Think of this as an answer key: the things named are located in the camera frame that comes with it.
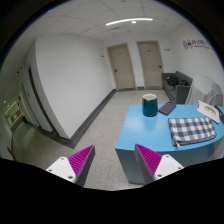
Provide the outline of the gripper magenta ridged right finger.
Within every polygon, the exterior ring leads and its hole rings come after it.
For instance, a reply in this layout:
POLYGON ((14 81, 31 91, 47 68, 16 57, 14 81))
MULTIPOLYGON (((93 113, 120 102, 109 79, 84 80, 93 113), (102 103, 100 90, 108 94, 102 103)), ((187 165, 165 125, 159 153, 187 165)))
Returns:
POLYGON ((135 145, 134 153, 146 184, 183 169, 171 155, 160 155, 139 144, 135 145))

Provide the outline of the gripper magenta ridged left finger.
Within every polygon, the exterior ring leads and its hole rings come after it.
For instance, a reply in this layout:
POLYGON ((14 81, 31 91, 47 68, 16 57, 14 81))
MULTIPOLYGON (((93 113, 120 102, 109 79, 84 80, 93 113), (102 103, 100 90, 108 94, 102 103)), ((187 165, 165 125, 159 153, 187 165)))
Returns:
POLYGON ((83 187, 94 156, 95 146, 91 145, 70 157, 58 158, 46 171, 83 187))

